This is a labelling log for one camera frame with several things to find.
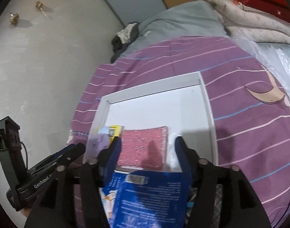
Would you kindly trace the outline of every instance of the purple object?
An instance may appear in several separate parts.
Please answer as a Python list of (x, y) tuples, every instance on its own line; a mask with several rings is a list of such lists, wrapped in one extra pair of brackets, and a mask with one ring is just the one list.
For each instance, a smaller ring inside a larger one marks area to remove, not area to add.
[(96, 159), (100, 151), (109, 148), (110, 138), (107, 134), (95, 134), (89, 139), (89, 144), (86, 148), (85, 159)]
[(229, 39), (181, 37), (100, 65), (76, 109), (91, 112), (74, 114), (73, 143), (87, 142), (102, 96), (196, 71), (211, 105), (219, 164), (240, 166), (276, 224), (290, 200), (290, 109), (284, 101), (265, 104), (248, 92), (246, 86), (264, 93), (272, 85), (259, 62)]

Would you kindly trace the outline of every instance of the pink bubble wrap pouch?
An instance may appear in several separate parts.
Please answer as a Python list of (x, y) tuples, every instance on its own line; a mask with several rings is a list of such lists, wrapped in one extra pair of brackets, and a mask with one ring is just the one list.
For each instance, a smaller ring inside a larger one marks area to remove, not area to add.
[(162, 170), (167, 146), (167, 127), (124, 130), (118, 165)]

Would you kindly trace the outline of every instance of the barcode label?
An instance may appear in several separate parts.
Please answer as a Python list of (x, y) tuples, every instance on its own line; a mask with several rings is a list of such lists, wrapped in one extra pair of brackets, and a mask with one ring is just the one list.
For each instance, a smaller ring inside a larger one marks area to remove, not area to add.
[(109, 130), (108, 130), (109, 137), (114, 137), (115, 132), (116, 132), (115, 128), (109, 128)]
[(126, 183), (134, 183), (134, 184), (139, 184), (139, 185), (143, 185), (145, 181), (145, 177), (144, 176), (138, 176), (138, 175), (131, 175), (128, 174), (125, 178), (125, 182)]

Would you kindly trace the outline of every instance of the black wire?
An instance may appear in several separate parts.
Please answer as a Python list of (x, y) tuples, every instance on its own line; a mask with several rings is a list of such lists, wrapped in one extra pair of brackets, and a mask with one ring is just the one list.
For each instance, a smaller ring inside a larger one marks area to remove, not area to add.
[(279, 219), (279, 221), (277, 222), (277, 224), (275, 224), (273, 227), (276, 227), (280, 223), (280, 221), (283, 219), (283, 217), (287, 213), (287, 210), (288, 210), (289, 207), (290, 207), (290, 202), (288, 203), (287, 208), (286, 208), (284, 214), (282, 215), (282, 217)]
[(23, 147), (25, 149), (25, 152), (26, 152), (26, 169), (28, 170), (28, 154), (27, 154), (27, 149), (26, 149), (26, 146), (25, 146), (24, 143), (22, 143), (22, 142), (20, 142), (20, 143), (23, 145)]

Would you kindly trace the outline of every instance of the concrete floor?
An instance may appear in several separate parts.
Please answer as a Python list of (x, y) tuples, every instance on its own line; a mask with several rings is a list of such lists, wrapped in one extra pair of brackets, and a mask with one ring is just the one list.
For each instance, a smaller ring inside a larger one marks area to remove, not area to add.
[[(36, 1), (51, 19), (36, 10)], [(16, 27), (11, 12), (20, 16)], [(11, 0), (4, 10), (0, 119), (10, 116), (20, 125), (29, 167), (66, 145), (82, 92), (97, 66), (109, 62), (121, 27), (104, 0)], [(8, 203), (8, 188), (0, 166), (0, 203), (21, 228), (26, 218)]]

